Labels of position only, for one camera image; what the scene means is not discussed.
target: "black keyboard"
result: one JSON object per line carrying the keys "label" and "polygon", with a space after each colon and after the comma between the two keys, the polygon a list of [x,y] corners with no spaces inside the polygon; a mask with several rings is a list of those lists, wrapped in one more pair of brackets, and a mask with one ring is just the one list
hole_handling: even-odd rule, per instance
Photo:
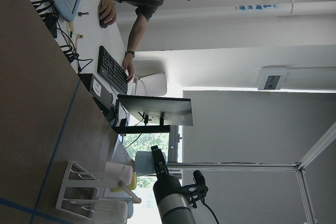
{"label": "black keyboard", "polygon": [[99,47],[97,73],[107,80],[118,92],[121,94],[127,93],[126,73],[103,46]]}

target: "man's hand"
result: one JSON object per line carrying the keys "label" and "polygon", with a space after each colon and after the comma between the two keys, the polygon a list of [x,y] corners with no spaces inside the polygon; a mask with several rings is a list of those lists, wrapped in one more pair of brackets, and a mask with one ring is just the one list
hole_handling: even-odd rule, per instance
{"label": "man's hand", "polygon": [[130,82],[134,77],[134,66],[132,64],[132,59],[133,59],[133,55],[127,54],[124,60],[122,61],[122,68],[124,69],[124,71],[127,70],[128,72],[128,77],[126,79],[127,82]]}
{"label": "man's hand", "polygon": [[99,19],[104,23],[112,25],[117,20],[117,10],[113,4],[113,0],[101,0],[99,9]]}

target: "monitor back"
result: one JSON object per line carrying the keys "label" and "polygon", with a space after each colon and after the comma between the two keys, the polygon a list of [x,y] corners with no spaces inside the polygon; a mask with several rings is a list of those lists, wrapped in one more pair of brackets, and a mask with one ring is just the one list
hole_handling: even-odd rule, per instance
{"label": "monitor back", "polygon": [[191,100],[187,98],[145,97],[118,94],[120,103],[139,121],[143,115],[149,116],[149,123],[165,125],[193,125]]}

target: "black cable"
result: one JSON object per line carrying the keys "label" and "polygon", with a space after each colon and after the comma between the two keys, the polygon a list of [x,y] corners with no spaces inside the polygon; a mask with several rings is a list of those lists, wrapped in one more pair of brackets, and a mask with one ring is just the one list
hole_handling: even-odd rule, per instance
{"label": "black cable", "polygon": [[141,123],[143,119],[144,119],[144,118],[142,118],[141,121],[139,121],[135,126],[137,126],[139,123]]}
{"label": "black cable", "polygon": [[[55,9],[54,9],[54,5],[51,5],[51,9],[52,9],[52,11],[53,11],[53,13],[55,13],[56,14],[56,11],[55,11]],[[68,58],[68,60],[70,61],[70,62],[73,62],[74,60],[76,60],[77,61],[77,70],[78,70],[78,73],[80,73],[80,72],[82,72],[83,71],[83,69],[88,65],[88,64],[90,64],[91,62],[93,62],[93,59],[79,59],[79,54],[77,53],[77,50],[76,50],[76,48],[75,48],[75,46],[74,46],[74,44],[73,44],[73,42],[72,42],[72,40],[71,40],[71,38],[61,29],[61,25],[59,24],[59,22],[58,22],[58,20],[57,20],[57,30],[59,30],[60,32],[61,32],[61,35],[62,35],[62,37],[63,37],[63,39],[64,39],[64,41],[65,41],[65,43],[66,43],[66,45],[67,46],[70,46],[69,45],[69,43],[68,43],[68,41],[67,41],[67,39],[66,39],[66,37],[70,40],[70,42],[71,42],[71,44],[72,44],[72,46],[73,46],[73,49],[74,49],[74,51],[73,51],[73,56],[72,56],[72,58]],[[80,61],[89,61],[84,67],[81,67],[80,66],[80,64],[79,64],[79,62]]]}
{"label": "black cable", "polygon": [[136,140],[139,139],[139,137],[142,135],[142,133],[132,142],[130,143],[125,149],[127,149],[128,147],[130,147],[132,144],[134,144],[136,142]]}
{"label": "black cable", "polygon": [[[113,91],[113,93],[115,94],[115,96],[118,97],[117,93],[113,90],[111,84],[110,84],[110,88],[111,88],[111,90]],[[124,112],[125,112],[125,116],[126,116],[125,119],[127,120],[128,116],[127,116],[126,109],[125,109],[125,107],[124,107],[121,103],[119,103],[119,104],[121,105],[122,109],[124,110]]]}
{"label": "black cable", "polygon": [[217,224],[219,224],[219,221],[218,221],[218,219],[217,219],[215,213],[214,213],[214,212],[212,211],[212,209],[205,203],[205,200],[203,199],[203,200],[201,200],[201,202],[202,202],[202,204],[203,204],[207,209],[209,209],[209,211],[210,211],[210,212],[212,213],[212,215],[214,216],[214,218],[215,218]]}

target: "white desk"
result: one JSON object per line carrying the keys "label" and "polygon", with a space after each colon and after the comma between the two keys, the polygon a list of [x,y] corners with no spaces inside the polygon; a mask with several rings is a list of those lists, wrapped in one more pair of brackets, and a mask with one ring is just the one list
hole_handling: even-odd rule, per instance
{"label": "white desk", "polygon": [[[112,57],[119,63],[122,63],[125,46],[121,39],[119,29],[117,24],[114,23],[113,25],[109,26],[108,28],[104,29],[99,26],[99,19],[98,19],[98,4],[100,0],[81,0],[77,13],[78,12],[89,12],[89,15],[83,15],[79,17],[76,15],[75,20],[73,21],[74,24],[74,34],[72,36],[72,41],[75,43],[76,34],[83,35],[83,38],[78,39],[77,43],[77,53],[79,53],[80,59],[93,59],[88,66],[86,66],[81,73],[93,73],[99,81],[105,86],[105,88],[113,94],[113,102],[116,101],[116,95],[114,92],[118,94],[116,90],[114,92],[111,90],[110,85],[103,77],[97,74],[97,65],[98,65],[98,51],[99,46],[103,45],[107,51],[112,55]],[[64,21],[61,17],[59,18],[59,23],[63,31],[68,33],[67,22]],[[65,41],[58,32],[58,36],[56,42],[62,46],[65,45]],[[81,61],[80,65],[83,67],[88,61]],[[74,61],[72,64],[73,69],[77,73],[77,62]],[[132,82],[129,82],[128,85],[128,94],[132,91]],[[120,118],[123,118],[124,113],[123,110],[120,110]]]}

